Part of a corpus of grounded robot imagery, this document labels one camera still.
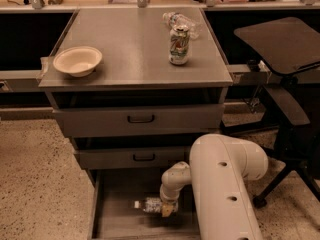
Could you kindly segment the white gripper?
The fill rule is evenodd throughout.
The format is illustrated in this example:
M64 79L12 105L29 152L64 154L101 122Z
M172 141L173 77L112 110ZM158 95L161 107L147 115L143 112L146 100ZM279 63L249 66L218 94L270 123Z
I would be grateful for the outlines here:
M177 194L168 196L165 193L160 193L160 199L164 203L161 210L163 217L169 217L174 208L178 207L178 198L179 196Z

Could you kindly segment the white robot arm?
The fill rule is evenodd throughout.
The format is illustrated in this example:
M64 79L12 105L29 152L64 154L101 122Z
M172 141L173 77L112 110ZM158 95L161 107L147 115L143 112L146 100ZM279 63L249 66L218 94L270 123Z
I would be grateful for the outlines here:
M186 185L193 190L201 240L263 240L244 181L262 178L265 151L251 141L221 134L199 137L189 161L161 177L160 198L175 203Z

